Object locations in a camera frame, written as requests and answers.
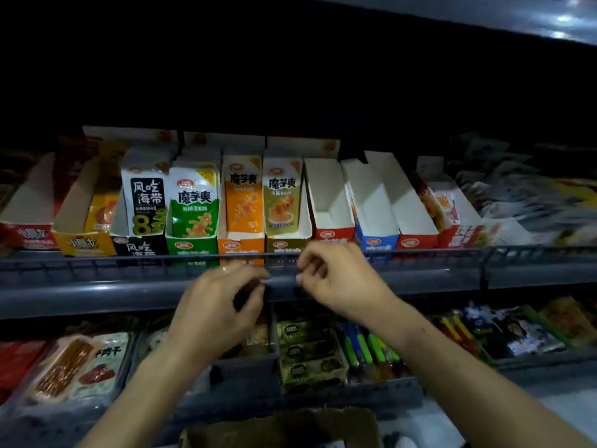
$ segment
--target hand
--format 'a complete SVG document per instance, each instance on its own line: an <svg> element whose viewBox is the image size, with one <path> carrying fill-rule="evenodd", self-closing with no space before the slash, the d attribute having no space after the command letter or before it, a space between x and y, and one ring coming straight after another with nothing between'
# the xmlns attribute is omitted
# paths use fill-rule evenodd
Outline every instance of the hand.
<svg viewBox="0 0 597 448"><path fill-rule="evenodd" d="M263 308L261 280L269 277L264 268L240 262L204 272L184 292L158 350L198 374L250 334ZM252 291L236 312L234 296L243 287Z"/></svg>
<svg viewBox="0 0 597 448"><path fill-rule="evenodd" d="M313 240L298 258L297 282L316 301L351 321L367 326L398 298L353 243Z"/></svg>

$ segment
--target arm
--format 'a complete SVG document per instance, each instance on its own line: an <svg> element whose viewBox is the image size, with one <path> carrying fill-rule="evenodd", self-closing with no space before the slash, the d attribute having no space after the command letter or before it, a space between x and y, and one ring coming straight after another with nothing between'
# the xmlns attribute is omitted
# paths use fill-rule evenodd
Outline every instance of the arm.
<svg viewBox="0 0 597 448"><path fill-rule="evenodd" d="M438 331L397 298L353 244L310 242L297 281L404 358L475 447L592 447L583 434Z"/></svg>
<svg viewBox="0 0 597 448"><path fill-rule="evenodd" d="M201 371L251 332L263 307L259 282L268 276L241 263L203 273L183 294L160 347L141 362L79 448L151 446ZM254 288L237 313L234 296L248 284Z"/></svg>

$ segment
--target orange snack package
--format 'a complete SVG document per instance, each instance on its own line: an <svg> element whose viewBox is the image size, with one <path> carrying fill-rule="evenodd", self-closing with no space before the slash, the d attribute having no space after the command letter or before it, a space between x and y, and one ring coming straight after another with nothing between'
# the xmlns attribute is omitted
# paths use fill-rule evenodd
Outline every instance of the orange snack package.
<svg viewBox="0 0 597 448"><path fill-rule="evenodd" d="M228 231L263 231L262 175L261 157L258 155L222 157Z"/></svg>

